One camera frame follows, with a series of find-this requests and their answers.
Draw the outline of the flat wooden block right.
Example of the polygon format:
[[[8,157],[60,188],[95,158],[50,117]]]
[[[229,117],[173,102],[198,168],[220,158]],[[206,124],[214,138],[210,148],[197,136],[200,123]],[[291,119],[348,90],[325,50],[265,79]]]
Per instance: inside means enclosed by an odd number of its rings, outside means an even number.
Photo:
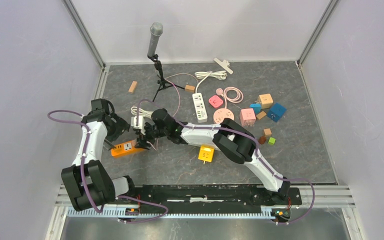
[[[267,113],[265,111],[261,111],[259,112],[257,115],[256,115],[256,118],[258,120],[261,120],[262,118],[264,118],[265,116],[267,115]]]

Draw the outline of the white clip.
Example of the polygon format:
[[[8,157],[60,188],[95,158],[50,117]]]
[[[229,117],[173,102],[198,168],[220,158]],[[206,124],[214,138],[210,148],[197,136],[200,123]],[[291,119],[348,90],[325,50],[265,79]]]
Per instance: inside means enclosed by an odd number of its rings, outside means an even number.
[[[230,68],[230,63],[227,60],[220,60],[217,57],[215,57],[213,61],[216,62],[218,65],[220,65],[230,75],[234,73],[233,70]]]

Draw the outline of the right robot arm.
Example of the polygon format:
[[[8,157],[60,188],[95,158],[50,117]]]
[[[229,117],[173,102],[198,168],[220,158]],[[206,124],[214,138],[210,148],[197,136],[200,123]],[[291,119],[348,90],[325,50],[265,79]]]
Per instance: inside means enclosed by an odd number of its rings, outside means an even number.
[[[140,115],[131,118],[131,127],[137,134],[136,148],[148,149],[160,138],[177,145],[213,147],[230,161],[250,169],[273,203],[282,204],[289,198],[291,184],[287,178],[269,164],[255,137],[236,121],[226,118],[216,124],[193,124],[176,120],[164,108],[155,110],[151,120],[153,124]]]

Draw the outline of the small wooden cube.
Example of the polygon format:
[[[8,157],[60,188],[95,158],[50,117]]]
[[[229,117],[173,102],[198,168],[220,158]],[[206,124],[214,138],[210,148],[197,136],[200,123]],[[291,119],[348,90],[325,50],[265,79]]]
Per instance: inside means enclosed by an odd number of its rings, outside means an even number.
[[[272,130],[271,130],[270,128],[265,128],[265,129],[263,130],[263,133],[264,133],[264,136],[265,136],[266,138],[272,136]]]

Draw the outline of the grey microphone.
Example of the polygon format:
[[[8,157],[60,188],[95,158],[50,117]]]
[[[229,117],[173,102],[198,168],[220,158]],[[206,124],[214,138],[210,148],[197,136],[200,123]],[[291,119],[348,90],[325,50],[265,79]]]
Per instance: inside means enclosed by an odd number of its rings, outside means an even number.
[[[153,57],[156,54],[156,49],[160,36],[163,34],[163,24],[161,22],[154,22],[150,26],[150,41],[147,51],[148,57]]]

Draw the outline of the blue cube adapter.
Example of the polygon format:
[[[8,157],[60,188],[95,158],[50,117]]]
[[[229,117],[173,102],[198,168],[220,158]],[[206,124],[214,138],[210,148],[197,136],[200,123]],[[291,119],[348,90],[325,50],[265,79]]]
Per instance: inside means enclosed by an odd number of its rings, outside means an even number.
[[[267,117],[277,123],[285,114],[286,108],[282,106],[280,103],[276,102],[272,105],[272,107],[267,112]]]

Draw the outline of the orange power strip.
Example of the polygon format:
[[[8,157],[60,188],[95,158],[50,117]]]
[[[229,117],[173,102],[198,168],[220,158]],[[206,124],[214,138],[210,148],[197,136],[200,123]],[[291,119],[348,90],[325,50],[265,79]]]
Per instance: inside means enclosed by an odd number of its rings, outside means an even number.
[[[136,148],[136,140],[126,141],[120,144],[117,144],[110,150],[111,156],[113,158],[120,158],[136,153],[143,152],[144,148]]]

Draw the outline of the beige dragon cube adapter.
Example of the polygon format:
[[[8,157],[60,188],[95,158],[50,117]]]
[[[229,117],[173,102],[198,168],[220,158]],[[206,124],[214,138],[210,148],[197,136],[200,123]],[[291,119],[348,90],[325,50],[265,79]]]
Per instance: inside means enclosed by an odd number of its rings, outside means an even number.
[[[258,96],[258,103],[261,104],[262,109],[269,109],[274,104],[274,100],[270,93],[265,93]]]

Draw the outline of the green cube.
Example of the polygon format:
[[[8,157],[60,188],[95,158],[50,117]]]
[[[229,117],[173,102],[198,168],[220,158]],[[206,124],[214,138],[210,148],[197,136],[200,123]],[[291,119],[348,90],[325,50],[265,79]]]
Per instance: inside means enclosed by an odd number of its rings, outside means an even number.
[[[276,143],[276,139],[274,137],[270,137],[267,142],[269,145],[273,146]]]

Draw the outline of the light blue adapter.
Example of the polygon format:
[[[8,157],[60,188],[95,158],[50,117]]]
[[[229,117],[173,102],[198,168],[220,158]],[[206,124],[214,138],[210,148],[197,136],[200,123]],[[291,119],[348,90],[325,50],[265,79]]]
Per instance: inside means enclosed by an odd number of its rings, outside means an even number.
[[[255,115],[258,115],[262,111],[262,105],[260,103],[252,103],[249,105],[249,108],[254,111]]]

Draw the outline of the yellow cube adapter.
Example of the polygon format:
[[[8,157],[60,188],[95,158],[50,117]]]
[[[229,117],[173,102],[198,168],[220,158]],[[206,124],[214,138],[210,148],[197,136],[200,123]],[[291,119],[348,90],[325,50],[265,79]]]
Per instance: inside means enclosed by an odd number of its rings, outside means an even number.
[[[198,159],[205,163],[211,163],[213,160],[215,148],[209,145],[202,145],[199,149]]]

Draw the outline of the round pink socket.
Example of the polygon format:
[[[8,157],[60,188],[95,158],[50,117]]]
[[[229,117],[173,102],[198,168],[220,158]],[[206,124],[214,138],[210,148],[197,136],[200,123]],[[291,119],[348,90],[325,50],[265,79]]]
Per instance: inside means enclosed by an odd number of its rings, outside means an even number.
[[[224,121],[224,119],[235,119],[235,115],[228,108],[219,108],[213,114],[213,122],[215,124],[220,124]]]

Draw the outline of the short white power strip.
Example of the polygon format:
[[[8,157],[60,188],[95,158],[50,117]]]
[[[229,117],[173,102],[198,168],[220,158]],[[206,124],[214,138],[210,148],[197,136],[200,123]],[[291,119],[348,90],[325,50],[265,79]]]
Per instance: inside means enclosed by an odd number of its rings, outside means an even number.
[[[205,107],[203,96],[200,92],[192,94],[193,106],[198,123],[206,123],[208,121],[208,114]]]

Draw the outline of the pink cube adapter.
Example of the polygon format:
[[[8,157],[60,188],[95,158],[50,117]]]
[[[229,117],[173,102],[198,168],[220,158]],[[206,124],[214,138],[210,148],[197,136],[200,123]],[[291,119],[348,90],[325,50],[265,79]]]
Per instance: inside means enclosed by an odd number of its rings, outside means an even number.
[[[252,108],[241,109],[239,119],[242,126],[253,126],[256,122],[254,110]]]

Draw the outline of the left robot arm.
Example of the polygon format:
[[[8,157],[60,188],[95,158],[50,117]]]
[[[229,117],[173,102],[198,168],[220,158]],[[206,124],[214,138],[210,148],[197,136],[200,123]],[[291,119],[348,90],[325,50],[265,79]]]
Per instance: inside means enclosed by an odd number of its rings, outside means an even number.
[[[61,179],[76,211],[94,209],[101,213],[103,206],[116,198],[114,183],[101,163],[104,144],[111,144],[131,126],[103,98],[91,101],[91,111],[80,125],[79,150],[71,166],[61,171]]]

